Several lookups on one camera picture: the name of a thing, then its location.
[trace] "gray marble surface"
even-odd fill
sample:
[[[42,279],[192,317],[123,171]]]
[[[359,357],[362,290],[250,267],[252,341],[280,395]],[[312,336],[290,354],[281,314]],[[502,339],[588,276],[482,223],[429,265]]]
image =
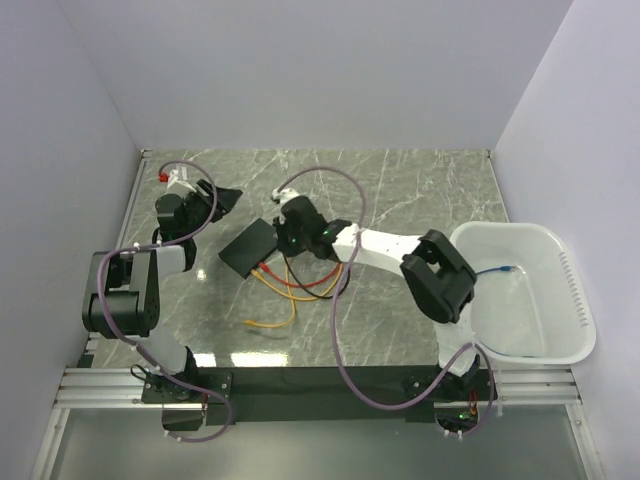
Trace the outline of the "gray marble surface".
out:
[[[432,150],[205,150],[158,151],[144,161],[124,245],[148,242],[157,226],[154,202],[164,185],[157,181],[162,161],[184,158],[199,163],[222,187],[244,195],[222,221],[196,238],[194,268],[166,278],[160,289],[161,322],[201,365],[324,366],[335,360],[329,337],[330,302],[298,303],[289,327],[265,330],[245,326],[254,319],[287,319],[290,304],[253,277],[242,279],[219,258],[224,248],[254,219],[269,223],[277,207],[270,192],[298,170],[333,165],[354,175],[369,201],[365,226],[398,234],[438,229],[446,234],[470,220],[506,221],[486,151]],[[189,178],[197,172],[189,171]],[[294,185],[327,219],[355,220],[360,201],[353,186],[331,173],[310,173]],[[284,273],[282,258],[269,266]],[[310,254],[293,260],[302,280],[312,281],[333,265]],[[403,365],[437,362],[432,322],[415,306],[404,280],[391,273],[356,266],[339,301],[338,328],[349,365]],[[101,339],[94,367],[128,367],[137,355],[116,341]]]

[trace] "wall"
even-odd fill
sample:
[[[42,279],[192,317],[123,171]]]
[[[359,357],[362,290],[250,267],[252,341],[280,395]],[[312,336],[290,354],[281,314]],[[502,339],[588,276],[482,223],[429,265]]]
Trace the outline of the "wall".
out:
[[[53,0],[0,1],[0,465],[27,478],[86,339],[91,253],[113,246],[136,151]]]
[[[58,0],[137,145],[492,148],[571,0]]]
[[[496,148],[514,221],[571,246],[598,340],[575,369],[608,478],[638,478],[640,3],[576,0]]]

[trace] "purple cable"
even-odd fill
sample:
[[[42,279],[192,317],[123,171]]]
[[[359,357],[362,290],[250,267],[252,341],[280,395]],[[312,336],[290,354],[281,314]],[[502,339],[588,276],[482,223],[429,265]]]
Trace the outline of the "purple cable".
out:
[[[296,173],[295,175],[293,175],[291,178],[289,178],[287,181],[285,181],[282,185],[280,185],[280,187],[278,188],[278,191],[282,191],[283,188],[285,188],[292,181],[294,181],[298,177],[304,175],[305,173],[314,172],[314,171],[320,171],[320,170],[333,172],[333,173],[337,173],[339,175],[342,175],[344,178],[346,178],[351,183],[353,183],[353,185],[358,189],[358,193],[360,194],[360,198],[362,200],[362,209],[360,210],[360,217],[358,219],[358,226],[360,228],[362,228],[362,224],[364,223],[364,217],[366,215],[366,209],[367,209],[367,201],[366,201],[366,196],[365,196],[365,193],[364,193],[364,189],[362,188],[362,186],[358,183],[358,181],[354,177],[349,175],[347,172],[345,172],[343,170],[340,170],[339,168],[323,167],[323,166],[315,166],[315,167],[305,168],[304,170],[301,170],[298,173]],[[356,233],[356,246],[353,249],[353,253],[351,254],[351,257],[349,257],[349,260],[347,261],[346,267],[342,271],[342,275],[340,276],[340,279],[338,280],[338,285],[336,286],[337,291],[340,291],[340,289],[342,289],[344,287],[345,282],[347,280],[347,277],[349,275],[349,272],[351,271],[351,269],[353,267],[353,264],[355,262],[355,259],[356,259],[357,255],[358,255],[358,252],[360,251],[361,247],[362,247],[361,231],[358,230],[358,232]],[[411,399],[411,400],[409,400],[407,402],[400,403],[400,404],[397,404],[397,405],[386,405],[386,404],[383,404],[383,403],[378,403],[378,402],[376,402],[374,400],[371,400],[369,397],[367,397],[364,393],[362,393],[358,389],[356,384],[353,383],[353,380],[351,380],[351,378],[349,377],[349,374],[347,373],[347,370],[346,370],[346,368],[344,366],[344,363],[342,361],[342,355],[340,354],[340,346],[338,345],[338,330],[337,330],[337,327],[336,327],[336,309],[337,309],[337,305],[338,305],[338,296],[334,296],[331,299],[331,316],[330,316],[330,319],[329,319],[329,324],[330,324],[330,327],[331,327],[331,344],[332,344],[332,347],[333,347],[333,354],[334,354],[334,356],[336,358],[336,363],[338,365],[338,370],[340,371],[340,375],[342,375],[342,379],[345,381],[345,383],[347,384],[349,389],[356,395],[356,397],[358,397],[360,400],[362,400],[364,403],[366,403],[370,407],[377,408],[379,410],[396,411],[396,410],[403,410],[405,408],[412,407],[413,405],[416,405],[417,403],[423,401],[438,386],[438,384],[444,378],[444,376],[447,374],[449,369],[453,366],[453,364],[456,362],[456,360],[464,352],[466,352],[468,349],[470,349],[472,347],[475,347],[478,350],[478,352],[480,352],[480,354],[484,358],[484,361],[487,364],[487,370],[489,371],[491,394],[489,396],[489,402],[487,404],[487,410],[485,411],[484,415],[482,415],[482,417],[478,420],[478,423],[472,429],[470,429],[467,432],[465,432],[464,435],[468,435],[468,434],[470,434],[472,432],[477,431],[477,429],[486,421],[486,418],[489,415],[489,412],[491,411],[491,407],[493,405],[493,394],[495,392],[495,378],[494,378],[494,375],[493,375],[493,371],[491,370],[491,363],[489,361],[489,357],[487,356],[486,352],[482,349],[482,347],[480,347],[478,344],[474,344],[474,343],[466,343],[466,344],[464,344],[453,355],[453,357],[451,357],[451,359],[449,360],[449,362],[447,362],[447,364],[444,366],[442,371],[433,380],[433,382],[431,382],[431,385],[429,385],[427,387],[427,389],[424,392],[422,392],[420,395],[418,395],[417,397],[415,397],[415,398],[413,398],[413,399]]]
[[[140,354],[140,356],[142,356],[142,358],[144,358],[152,367],[158,369],[158,371],[167,380],[175,383],[176,385],[178,385],[178,386],[180,386],[182,388],[187,388],[189,390],[193,390],[195,392],[200,392],[200,393],[203,393],[205,395],[209,395],[211,397],[214,397],[214,398],[220,400],[222,403],[225,404],[225,406],[227,407],[227,413],[228,413],[227,414],[227,419],[226,419],[224,425],[217,432],[215,432],[215,433],[213,433],[211,435],[208,435],[206,437],[201,437],[201,438],[186,438],[186,437],[181,437],[178,434],[173,433],[173,432],[169,432],[168,433],[169,436],[171,436],[172,438],[175,438],[176,440],[181,441],[181,442],[185,442],[185,443],[202,443],[202,442],[207,442],[209,440],[213,440],[214,438],[219,437],[233,423],[233,408],[231,406],[231,403],[223,395],[220,395],[219,393],[214,392],[213,390],[209,390],[209,389],[206,389],[206,388],[198,387],[197,385],[191,385],[190,383],[183,382],[182,380],[179,380],[179,379],[175,378],[173,375],[171,375],[169,372],[167,372],[162,367],[162,365],[160,365],[158,363],[158,361],[147,351],[147,349],[145,349],[142,345],[139,345],[138,343],[136,343],[134,340],[131,340],[131,339],[125,337],[124,334],[122,333],[122,331],[116,325],[116,322],[113,320],[113,316],[111,315],[111,311],[109,310],[109,306],[107,305],[107,299],[105,298],[105,295],[104,295],[104,282],[105,282],[105,277],[106,277],[105,270],[107,268],[107,265],[109,265],[109,261],[112,258],[114,258],[115,256],[120,255],[122,253],[135,253],[135,252],[140,251],[140,250],[153,250],[155,248],[158,248],[159,246],[169,247],[169,246],[172,246],[172,245],[178,245],[178,244],[184,242],[185,240],[189,240],[189,239],[193,238],[195,235],[197,235],[198,233],[200,233],[202,230],[204,230],[207,227],[207,225],[209,225],[209,222],[211,222],[211,220],[213,219],[213,215],[215,214],[215,211],[216,211],[216,206],[218,205],[218,192],[216,191],[215,183],[214,183],[213,179],[211,178],[211,175],[209,175],[209,173],[204,168],[202,168],[200,165],[197,165],[197,164],[191,163],[191,162],[187,162],[185,160],[171,160],[171,161],[163,163],[160,166],[160,168],[158,169],[158,174],[162,173],[163,170],[165,169],[165,167],[167,167],[169,165],[177,165],[177,164],[188,165],[190,167],[195,168],[200,173],[202,173],[202,175],[204,175],[204,177],[207,179],[207,181],[213,187],[213,204],[211,205],[211,211],[209,212],[209,215],[207,216],[207,219],[195,231],[193,231],[193,232],[191,232],[191,233],[189,233],[187,235],[184,235],[183,237],[177,238],[175,240],[171,240],[169,242],[165,242],[162,245],[158,245],[158,244],[153,244],[152,243],[152,244],[149,244],[149,245],[140,245],[140,246],[137,246],[137,247],[118,248],[118,249],[115,249],[115,250],[107,253],[102,258],[102,260],[100,261],[100,264],[98,266],[98,275],[97,275],[97,278],[96,278],[96,286],[97,286],[97,289],[98,289],[98,299],[100,301],[100,306],[102,307],[102,314],[104,315],[104,318],[107,321],[107,325],[109,325],[109,328],[111,329],[113,334],[119,340],[122,340],[124,343],[126,343],[128,345],[131,345],[132,347],[135,347],[135,349]]]

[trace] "purple hose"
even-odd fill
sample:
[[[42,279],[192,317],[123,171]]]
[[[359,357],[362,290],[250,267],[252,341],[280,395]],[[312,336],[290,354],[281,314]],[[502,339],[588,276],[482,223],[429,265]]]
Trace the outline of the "purple hose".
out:
[[[191,238],[193,238],[195,235],[197,235],[198,233],[200,233],[202,230],[204,230],[207,225],[209,225],[209,222],[211,222],[211,220],[213,219],[213,215],[215,214],[216,211],[216,206],[218,204],[218,192],[216,191],[215,188],[215,183],[213,181],[213,179],[211,178],[211,175],[209,175],[209,173],[202,168],[200,165],[197,165],[195,163],[191,163],[191,162],[187,162],[185,160],[171,160],[169,162],[165,162],[163,163],[160,168],[158,169],[158,173],[162,173],[162,171],[165,169],[165,167],[169,166],[169,165],[176,165],[176,164],[182,164],[182,165],[188,165],[190,167],[195,168],[196,170],[198,170],[200,173],[202,173],[202,175],[204,175],[204,177],[207,179],[207,181],[211,184],[211,186],[213,187],[213,204],[211,206],[211,211],[209,212],[209,215],[207,216],[207,219],[203,222],[203,224],[198,227],[198,229],[196,229],[195,231],[177,238],[175,240],[171,240],[169,242],[165,242],[162,244],[162,246],[164,247],[169,247],[171,245],[178,245],[182,242],[184,242],[185,240],[189,240]],[[109,265],[109,261],[114,258],[117,255],[120,255],[121,253],[135,253],[136,251],[140,251],[140,250],[153,250],[154,248],[158,248],[160,245],[157,244],[149,244],[149,245],[141,245],[141,246],[137,246],[137,247],[127,247],[127,248],[118,248],[116,250],[113,250],[109,253],[107,253],[102,260],[100,261],[100,265],[98,266],[98,275],[96,278],[96,286],[98,289],[98,299],[100,301],[100,306],[102,307],[102,313],[104,315],[105,320],[107,321],[107,325],[109,325],[109,328],[111,329],[111,331],[113,332],[113,334],[120,340],[122,340],[123,342],[127,343],[128,345],[131,345],[133,347],[135,347],[136,351],[140,354],[140,356],[142,356],[142,358],[144,358],[152,367],[157,368],[158,371],[169,381],[175,383],[176,385],[182,387],[182,388],[187,388],[189,390],[193,390],[196,392],[200,392],[203,393],[205,395],[209,395],[211,397],[214,397],[218,400],[220,400],[222,403],[225,404],[225,406],[227,407],[227,419],[224,423],[224,425],[215,433],[208,435],[206,437],[201,437],[201,438],[187,438],[187,437],[181,437],[176,433],[170,432],[169,436],[181,441],[181,442],[185,442],[185,443],[201,443],[201,442],[207,442],[209,440],[213,440],[214,438],[219,437],[220,435],[222,435],[227,428],[229,428],[229,426],[233,423],[233,408],[231,406],[231,403],[229,402],[229,400],[227,398],[225,398],[223,395],[220,395],[217,392],[214,392],[213,390],[209,390],[206,388],[202,388],[202,387],[198,387],[197,385],[191,385],[190,383],[187,382],[183,382],[182,380],[179,380],[177,378],[175,378],[173,375],[171,375],[169,372],[167,372],[164,368],[162,368],[162,366],[158,363],[158,361],[142,346],[139,345],[138,343],[136,343],[134,340],[131,340],[127,337],[124,336],[124,334],[122,333],[122,331],[120,331],[120,329],[118,328],[118,326],[116,325],[116,322],[113,320],[113,316],[111,315],[111,311],[109,310],[109,306],[107,305],[107,299],[105,298],[104,295],[104,282],[105,282],[105,270],[107,268],[107,265]]]
[[[339,168],[323,167],[323,166],[316,166],[316,167],[306,168],[306,169],[301,170],[300,172],[296,173],[291,178],[289,178],[286,182],[284,182],[282,185],[280,185],[280,187],[278,188],[278,191],[281,191],[283,188],[285,188],[287,185],[289,185],[293,180],[295,180],[298,177],[304,175],[305,173],[314,172],[314,171],[320,171],[320,170],[328,171],[328,172],[334,172],[334,173],[337,173],[339,175],[342,175],[347,180],[349,180],[351,183],[353,183],[353,185],[355,185],[355,187],[358,189],[358,193],[360,194],[360,198],[362,200],[362,209],[360,210],[360,217],[358,219],[358,226],[360,228],[362,228],[362,224],[364,223],[364,217],[366,215],[366,209],[367,209],[367,202],[366,202],[364,189],[362,188],[362,186],[357,182],[357,180],[354,177],[349,175],[347,172],[345,172],[343,170],[340,170]],[[353,253],[351,254],[351,257],[349,257],[349,260],[347,261],[346,267],[342,271],[342,275],[340,276],[340,279],[338,280],[338,285],[336,286],[336,289],[337,289],[338,292],[344,287],[345,282],[347,281],[347,277],[349,276],[349,272],[353,268],[353,264],[355,262],[355,259],[356,259],[357,255],[358,255],[358,252],[360,251],[361,247],[362,247],[361,231],[358,230],[358,232],[356,233],[356,246],[353,249]],[[482,349],[482,347],[480,347],[478,344],[473,344],[473,343],[464,344],[460,348],[460,350],[458,350],[453,355],[453,357],[451,357],[451,359],[449,360],[449,362],[447,362],[447,364],[444,366],[442,371],[433,380],[433,382],[431,382],[431,385],[429,385],[427,387],[427,389],[424,392],[422,392],[420,395],[418,395],[417,397],[415,397],[415,398],[413,398],[413,399],[411,399],[411,400],[409,400],[407,402],[400,403],[400,404],[397,404],[397,405],[386,405],[386,404],[383,404],[383,403],[378,403],[378,402],[376,402],[374,400],[371,400],[369,397],[367,397],[365,394],[363,394],[358,389],[358,387],[355,385],[355,383],[353,383],[353,380],[351,380],[351,378],[349,377],[349,374],[347,373],[347,370],[346,370],[346,368],[344,366],[344,363],[342,361],[342,355],[340,354],[340,346],[338,345],[338,330],[337,330],[337,327],[336,327],[336,309],[337,309],[337,305],[338,305],[338,296],[336,295],[331,299],[331,316],[330,316],[330,319],[329,319],[329,324],[330,324],[330,328],[331,328],[331,344],[333,346],[333,354],[334,354],[334,356],[336,358],[336,363],[338,365],[338,370],[340,371],[340,375],[342,375],[343,380],[345,381],[345,383],[347,384],[349,389],[356,395],[356,397],[358,397],[360,400],[362,400],[364,403],[366,403],[370,407],[377,408],[379,410],[395,411],[395,410],[402,410],[402,409],[405,409],[405,408],[412,407],[413,405],[416,405],[417,403],[423,401],[438,386],[438,384],[444,378],[444,376],[449,371],[451,366],[455,363],[455,361],[465,351],[467,351],[468,349],[470,349],[472,347],[475,347],[480,352],[480,354],[482,355],[482,357],[484,358],[484,360],[485,360],[485,362],[487,364],[487,370],[489,371],[491,394],[489,396],[489,402],[487,404],[487,410],[482,415],[482,417],[478,420],[478,423],[472,429],[468,430],[464,435],[468,435],[470,433],[473,433],[473,432],[477,431],[477,429],[486,421],[486,418],[489,415],[489,412],[491,411],[491,407],[493,405],[493,394],[495,392],[495,378],[494,378],[494,375],[493,375],[493,371],[491,370],[491,363],[489,361],[489,357],[487,356],[486,352]]]

